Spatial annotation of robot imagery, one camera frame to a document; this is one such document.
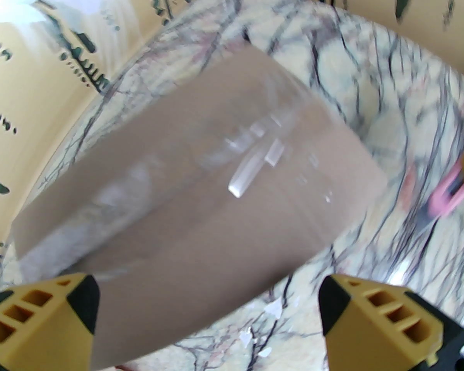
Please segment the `pink handle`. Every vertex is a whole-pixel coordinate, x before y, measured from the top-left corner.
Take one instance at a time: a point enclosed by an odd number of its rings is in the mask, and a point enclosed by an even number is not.
[[[428,214],[434,217],[447,216],[464,200],[464,184],[453,196],[450,196],[448,192],[450,185],[460,174],[461,169],[461,161],[458,159],[450,172],[432,192],[428,204]]]

